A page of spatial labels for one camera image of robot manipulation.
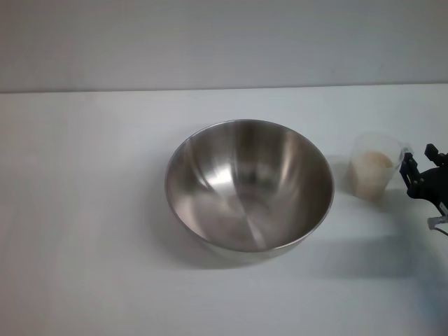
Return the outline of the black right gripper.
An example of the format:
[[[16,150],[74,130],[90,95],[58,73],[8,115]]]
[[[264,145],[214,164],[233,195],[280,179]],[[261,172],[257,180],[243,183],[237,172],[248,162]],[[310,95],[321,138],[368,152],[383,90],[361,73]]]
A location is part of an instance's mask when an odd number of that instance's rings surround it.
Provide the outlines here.
[[[426,145],[425,156],[435,165],[446,165],[447,154],[441,153],[432,143]],[[419,172],[413,154],[406,152],[400,166],[400,174],[412,199],[426,200],[441,214],[447,213],[447,167],[436,167]]]

